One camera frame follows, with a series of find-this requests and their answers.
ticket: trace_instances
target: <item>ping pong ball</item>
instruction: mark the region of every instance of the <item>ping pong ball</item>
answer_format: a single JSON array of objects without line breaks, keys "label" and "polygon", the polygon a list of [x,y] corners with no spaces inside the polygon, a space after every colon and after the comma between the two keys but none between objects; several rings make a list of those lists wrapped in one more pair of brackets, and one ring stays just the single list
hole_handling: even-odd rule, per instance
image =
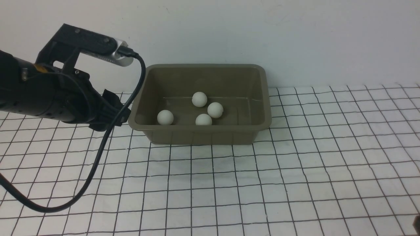
[{"label": "ping pong ball", "polygon": [[207,107],[207,113],[211,118],[217,119],[223,114],[223,106],[218,102],[210,103]]},{"label": "ping pong ball", "polygon": [[196,92],[192,95],[192,104],[198,108],[202,108],[207,103],[207,96],[203,92]]},{"label": "ping pong ball", "polygon": [[168,110],[162,110],[157,116],[157,122],[160,125],[168,126],[173,122],[173,114]]},{"label": "ping pong ball", "polygon": [[211,117],[207,114],[198,115],[195,119],[195,124],[198,126],[209,126],[213,123]]}]

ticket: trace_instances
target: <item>grid paper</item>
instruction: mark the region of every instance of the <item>grid paper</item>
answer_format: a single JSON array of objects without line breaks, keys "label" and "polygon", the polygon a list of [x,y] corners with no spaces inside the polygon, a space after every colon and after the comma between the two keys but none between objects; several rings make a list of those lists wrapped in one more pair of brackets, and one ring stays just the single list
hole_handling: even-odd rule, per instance
[{"label": "grid paper", "polygon": [[[0,235],[415,235],[418,85],[269,93],[272,125],[249,146],[154,145],[116,127],[70,209],[34,212],[1,188]],[[102,135],[0,113],[0,172],[36,203],[63,204]]]}]

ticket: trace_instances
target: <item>plastic bin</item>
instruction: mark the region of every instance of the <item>plastic bin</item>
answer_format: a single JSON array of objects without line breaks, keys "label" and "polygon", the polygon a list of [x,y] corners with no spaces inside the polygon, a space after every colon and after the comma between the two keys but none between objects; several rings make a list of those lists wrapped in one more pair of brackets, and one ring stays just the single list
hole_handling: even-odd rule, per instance
[{"label": "plastic bin", "polygon": [[[195,107],[192,95],[203,92],[207,105]],[[195,125],[212,102],[223,105],[211,126]],[[161,110],[174,115],[170,126],[157,122]],[[252,144],[271,124],[265,71],[258,65],[162,64],[147,68],[142,89],[129,117],[132,129],[143,131],[154,144]]]}]

